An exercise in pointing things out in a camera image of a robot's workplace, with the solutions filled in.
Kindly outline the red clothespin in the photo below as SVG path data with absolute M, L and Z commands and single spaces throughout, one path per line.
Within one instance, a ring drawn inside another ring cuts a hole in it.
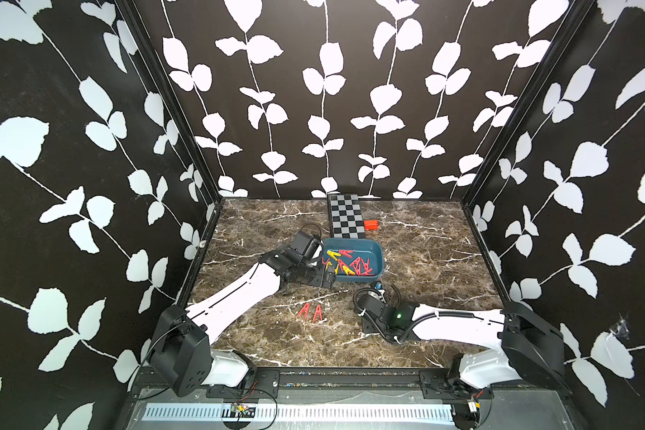
M 322 322 L 322 320 L 324 320 L 322 312 L 323 312 L 322 307 L 320 305 L 317 305 L 316 308 L 315 308 L 314 317 L 312 319 L 313 323 Z
M 311 304 L 309 302 L 306 302 L 302 308 L 299 310 L 297 313 L 297 317 L 302 318 L 304 321 L 306 321 L 309 317 L 309 310 L 310 310 Z

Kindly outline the teal storage box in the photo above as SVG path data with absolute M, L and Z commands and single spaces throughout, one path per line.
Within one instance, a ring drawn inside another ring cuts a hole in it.
M 384 272 L 383 249 L 376 241 L 327 238 L 322 245 L 322 264 L 333 269 L 336 281 L 372 283 Z

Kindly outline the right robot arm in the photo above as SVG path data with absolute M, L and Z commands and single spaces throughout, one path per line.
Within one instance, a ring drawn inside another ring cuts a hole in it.
M 391 306 L 375 288 L 361 288 L 352 302 L 358 316 L 392 344 L 447 340 L 482 347 L 479 353 L 455 358 L 447 375 L 438 381 L 438 391 L 479 392 L 514 381 L 548 390 L 567 386 L 563 335 L 520 303 L 487 311 L 414 302 Z

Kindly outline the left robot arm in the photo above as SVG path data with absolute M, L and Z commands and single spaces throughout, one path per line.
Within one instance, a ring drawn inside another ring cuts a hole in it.
M 220 335 L 257 303 L 274 295 L 283 281 L 329 288 L 335 279 L 330 265 L 306 261 L 292 265 L 280 252 L 261 258 L 216 295 L 188 309 L 174 305 L 163 311 L 143 362 L 178 397 L 204 385 L 249 387 L 255 366 L 234 350 L 213 351 Z

